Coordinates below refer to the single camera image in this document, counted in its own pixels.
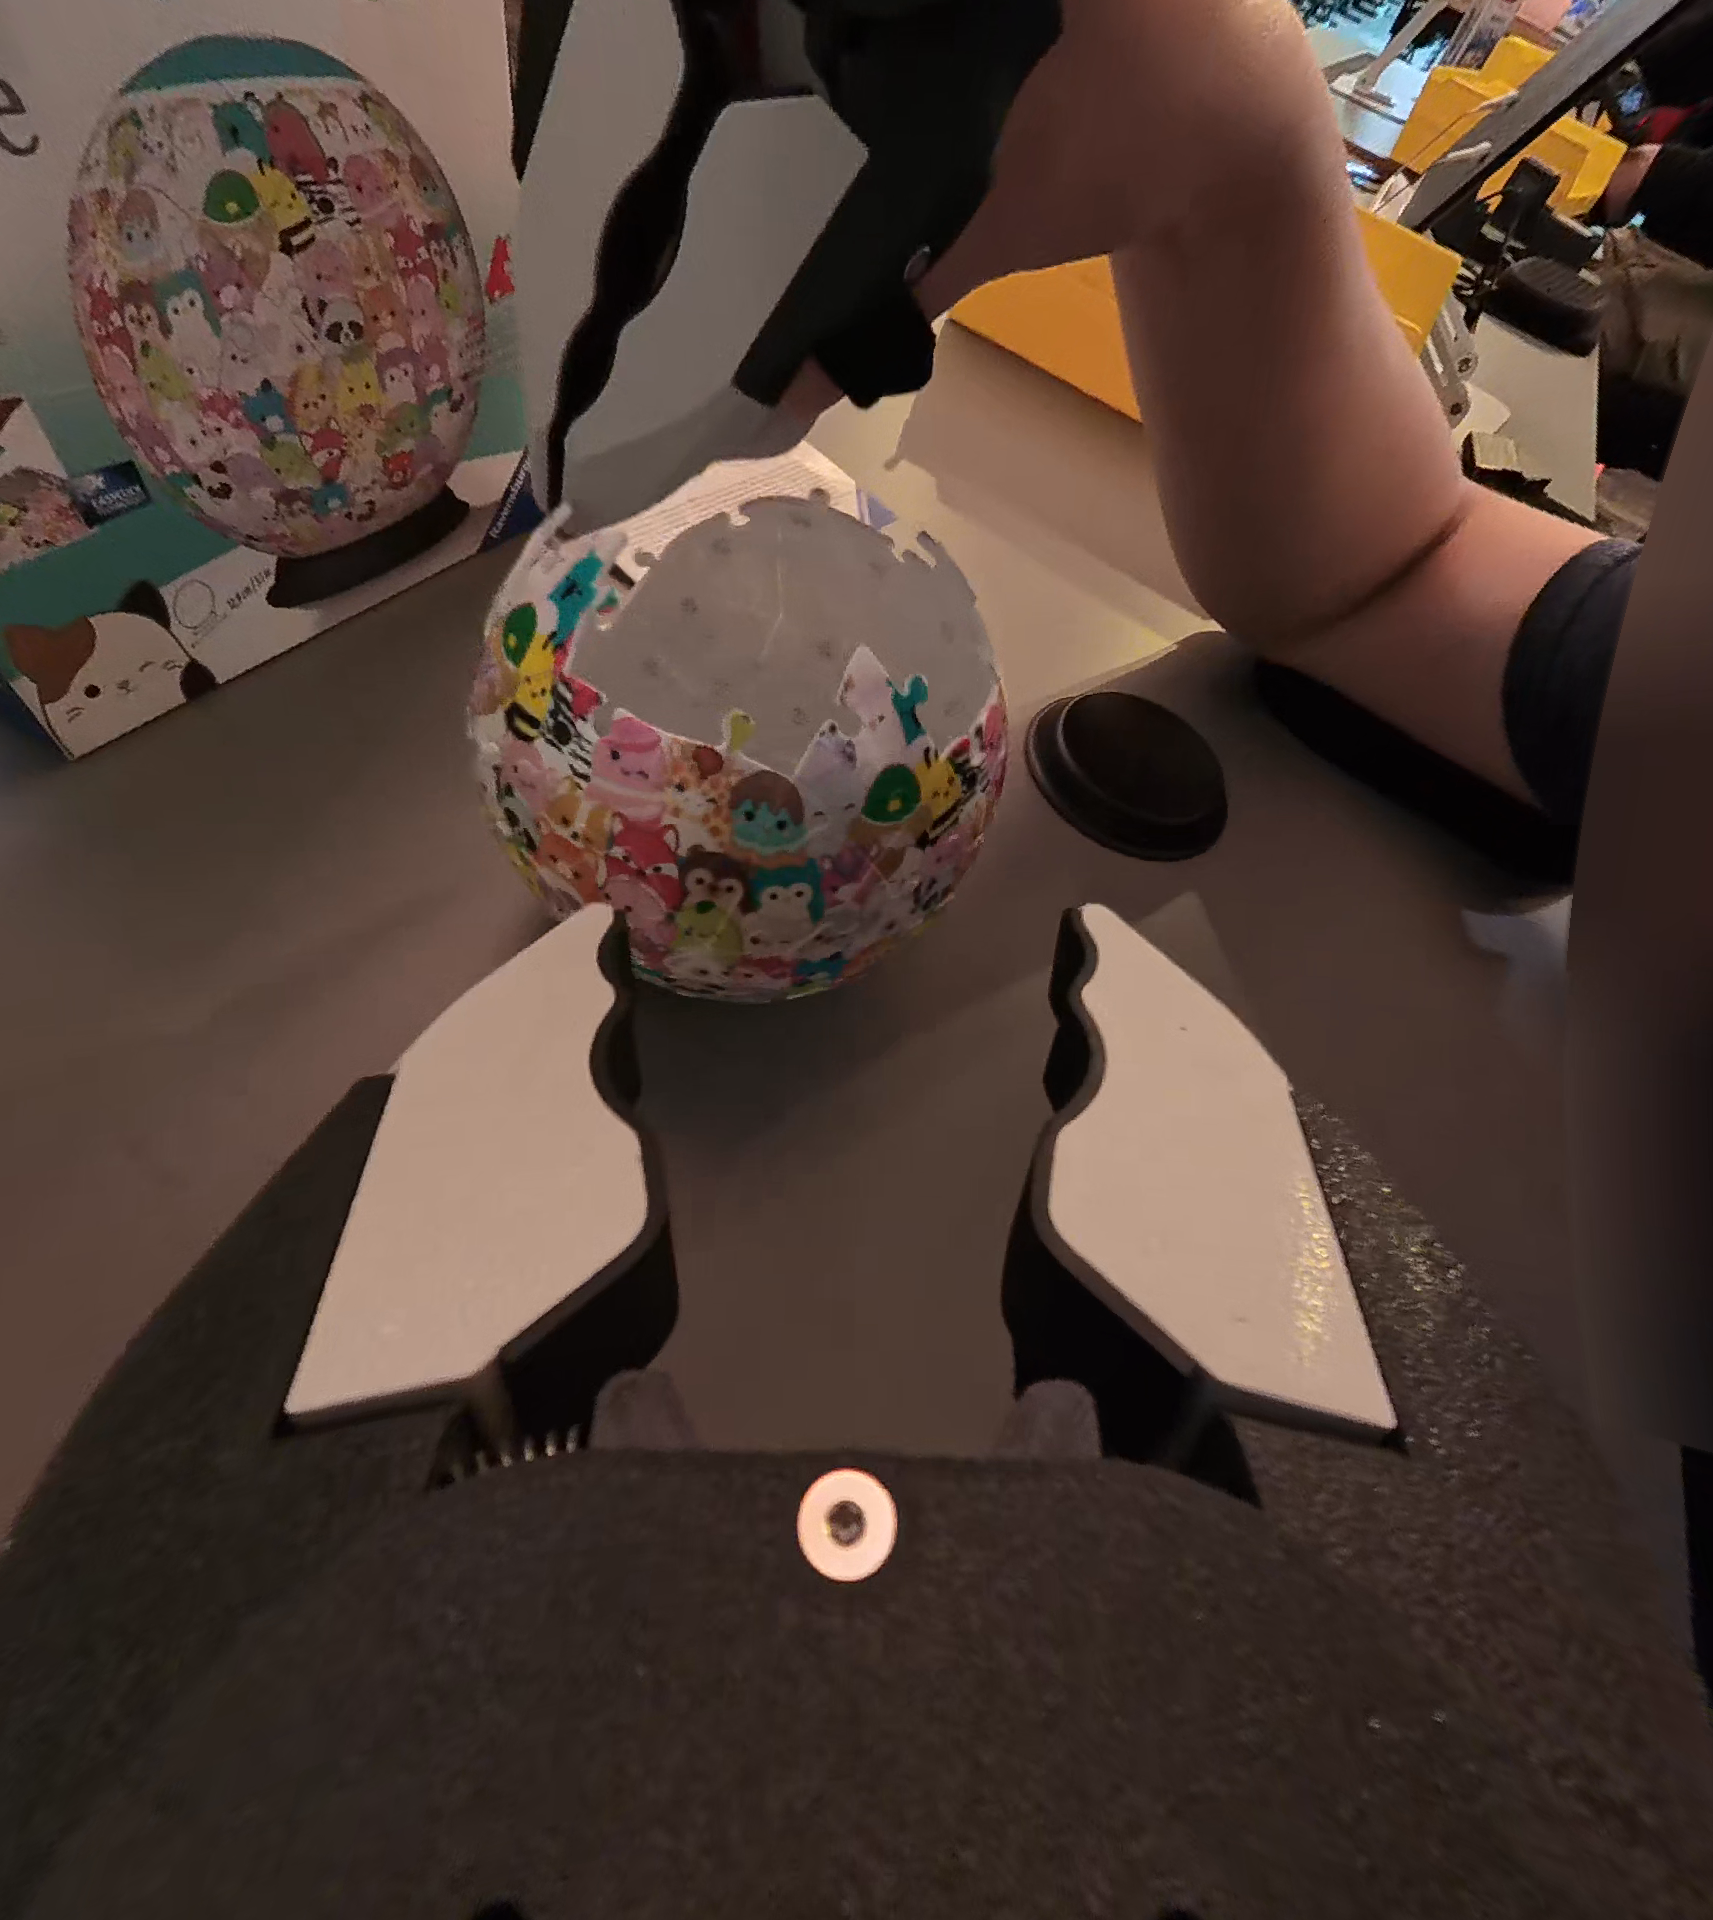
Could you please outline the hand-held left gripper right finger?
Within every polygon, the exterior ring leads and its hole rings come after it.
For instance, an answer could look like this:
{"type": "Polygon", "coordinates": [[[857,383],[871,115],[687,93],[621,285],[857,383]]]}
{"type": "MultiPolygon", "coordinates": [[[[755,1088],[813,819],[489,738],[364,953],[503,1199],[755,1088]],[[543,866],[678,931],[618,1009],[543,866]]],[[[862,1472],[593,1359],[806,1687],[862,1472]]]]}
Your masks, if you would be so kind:
{"type": "Polygon", "coordinates": [[[1048,1116],[1004,1260],[1014,1385],[1086,1391],[1108,1453],[1236,1418],[1399,1439],[1296,1093],[1254,1031],[1108,907],[1060,914],[1048,1116]]]}

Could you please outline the colourful cartoon puzzle ball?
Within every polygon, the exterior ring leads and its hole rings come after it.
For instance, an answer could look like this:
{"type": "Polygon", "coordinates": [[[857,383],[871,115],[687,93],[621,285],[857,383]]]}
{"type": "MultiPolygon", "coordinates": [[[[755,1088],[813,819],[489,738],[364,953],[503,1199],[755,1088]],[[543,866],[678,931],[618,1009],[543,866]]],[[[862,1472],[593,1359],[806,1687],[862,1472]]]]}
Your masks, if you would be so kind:
{"type": "Polygon", "coordinates": [[[1012,724],[938,540],[767,494],[654,544],[532,535],[469,741],[551,914],[611,910],[654,988],[762,1004],[855,983],[950,905],[1012,724]]]}

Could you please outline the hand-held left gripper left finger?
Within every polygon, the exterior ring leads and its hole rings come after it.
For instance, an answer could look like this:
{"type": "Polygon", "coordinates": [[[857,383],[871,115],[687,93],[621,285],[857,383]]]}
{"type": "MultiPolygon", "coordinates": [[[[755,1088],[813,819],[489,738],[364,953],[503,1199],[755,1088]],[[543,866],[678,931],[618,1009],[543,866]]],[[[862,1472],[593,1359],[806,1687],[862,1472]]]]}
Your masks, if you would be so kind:
{"type": "Polygon", "coordinates": [[[291,1429],[456,1406],[590,1429],[676,1326],[625,920],[580,908],[404,1051],[284,1399],[291,1429]]]}

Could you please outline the yellow storage bin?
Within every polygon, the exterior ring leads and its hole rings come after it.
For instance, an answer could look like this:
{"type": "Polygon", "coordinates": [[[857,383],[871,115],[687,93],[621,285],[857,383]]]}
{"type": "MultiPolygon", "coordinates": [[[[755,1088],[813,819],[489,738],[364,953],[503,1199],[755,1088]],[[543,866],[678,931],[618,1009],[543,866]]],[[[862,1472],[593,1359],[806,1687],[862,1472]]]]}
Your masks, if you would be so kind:
{"type": "Polygon", "coordinates": [[[1420,354],[1463,275],[1463,256],[1371,207],[1359,207],[1355,218],[1371,275],[1397,322],[1397,332],[1420,354]]]}
{"type": "Polygon", "coordinates": [[[1421,188],[1471,187],[1493,204],[1522,160],[1549,168],[1556,213],[1595,208],[1632,146],[1607,116],[1586,119],[1599,91],[1576,45],[1560,55],[1504,38],[1484,66],[1440,64],[1397,135],[1391,168],[1421,188]]]}

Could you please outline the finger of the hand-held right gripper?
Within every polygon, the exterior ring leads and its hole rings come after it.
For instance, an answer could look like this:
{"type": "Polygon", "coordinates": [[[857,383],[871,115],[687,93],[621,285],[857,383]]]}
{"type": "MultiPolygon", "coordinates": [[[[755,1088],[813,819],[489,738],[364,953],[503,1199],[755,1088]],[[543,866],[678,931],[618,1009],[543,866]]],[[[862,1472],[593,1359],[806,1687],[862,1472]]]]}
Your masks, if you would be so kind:
{"type": "Polygon", "coordinates": [[[540,509],[625,516],[593,474],[589,413],[676,249],[672,146],[687,50],[667,3],[529,5],[517,76],[517,348],[540,509]]]}
{"type": "Polygon", "coordinates": [[[815,93],[728,104],[693,170],[676,256],[642,315],[651,406],[737,372],[867,158],[815,93]]]}

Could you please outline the cartoon printed puzzle box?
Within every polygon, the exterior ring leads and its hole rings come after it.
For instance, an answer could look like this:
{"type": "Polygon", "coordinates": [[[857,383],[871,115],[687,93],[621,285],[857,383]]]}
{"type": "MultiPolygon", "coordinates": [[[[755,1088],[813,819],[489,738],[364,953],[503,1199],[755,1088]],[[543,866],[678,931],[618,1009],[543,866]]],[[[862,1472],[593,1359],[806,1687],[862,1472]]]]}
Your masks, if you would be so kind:
{"type": "Polygon", "coordinates": [[[484,544],[508,7],[0,3],[0,711],[92,756],[484,544]]]}

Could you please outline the black round desk grommet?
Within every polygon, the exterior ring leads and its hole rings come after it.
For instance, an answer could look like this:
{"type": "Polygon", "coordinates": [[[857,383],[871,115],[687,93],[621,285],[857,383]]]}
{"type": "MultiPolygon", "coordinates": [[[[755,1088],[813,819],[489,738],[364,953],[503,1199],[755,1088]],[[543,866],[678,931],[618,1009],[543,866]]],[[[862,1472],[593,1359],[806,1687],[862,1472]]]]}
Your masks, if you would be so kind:
{"type": "Polygon", "coordinates": [[[1229,821],[1219,754],[1176,713],[1129,691],[1048,703],[1031,720],[1025,762],[1036,791],[1086,843],[1143,863],[1215,849],[1229,821]]]}

